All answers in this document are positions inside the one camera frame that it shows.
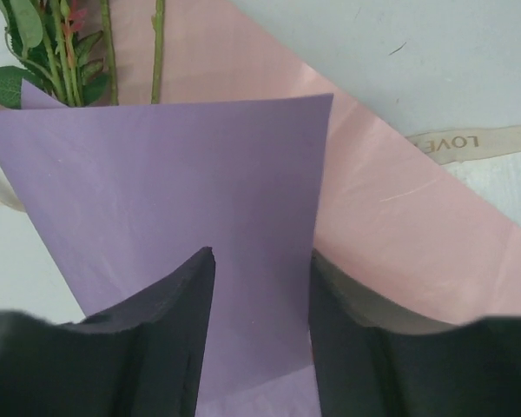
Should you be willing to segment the purple wrapping paper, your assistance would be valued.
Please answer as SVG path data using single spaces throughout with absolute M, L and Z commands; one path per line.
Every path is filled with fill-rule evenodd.
M 86 315 L 216 261 L 201 416 L 317 416 L 309 267 L 333 98 L 67 108 L 30 84 L 0 166 Z

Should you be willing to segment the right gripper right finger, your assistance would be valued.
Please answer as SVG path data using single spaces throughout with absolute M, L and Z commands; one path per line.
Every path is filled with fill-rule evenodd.
M 521 416 L 521 317 L 397 334 L 353 314 L 311 260 L 309 325 L 325 416 Z

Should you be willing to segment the pink rose stem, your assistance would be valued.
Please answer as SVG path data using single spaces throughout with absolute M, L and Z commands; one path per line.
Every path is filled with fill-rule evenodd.
M 56 51 L 55 18 L 46 1 L 0 1 L 3 36 L 19 64 L 0 67 L 0 105 L 21 108 L 22 82 L 32 83 L 64 104 L 72 100 Z
M 113 42 L 112 22 L 109 0 L 100 0 L 103 37 L 106 45 L 106 61 L 109 72 L 110 103 L 118 105 L 118 83 L 115 62 L 115 47 Z
M 77 1 L 46 1 L 43 7 L 55 59 L 50 68 L 60 80 L 54 94 L 70 107 L 88 107 L 102 98 L 109 83 L 104 59 L 91 56 L 103 38 L 103 30 L 81 33 L 88 9 Z
M 155 14 L 152 16 L 152 25 L 155 32 L 155 50 L 153 62 L 153 76 L 151 88 L 151 103 L 157 104 L 161 99 L 162 64 L 164 51 L 164 20 L 165 0 L 155 1 Z

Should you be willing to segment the pink wrapping paper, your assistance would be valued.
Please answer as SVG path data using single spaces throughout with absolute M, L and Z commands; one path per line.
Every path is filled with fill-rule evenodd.
M 314 245 L 347 306 L 402 333 L 521 315 L 521 127 L 404 138 L 231 1 L 173 1 L 172 102 L 334 95 Z

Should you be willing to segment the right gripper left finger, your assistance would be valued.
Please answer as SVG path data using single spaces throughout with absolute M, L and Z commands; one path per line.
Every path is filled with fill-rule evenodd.
M 0 416 L 192 416 L 214 289 L 201 248 L 78 323 L 0 311 Z

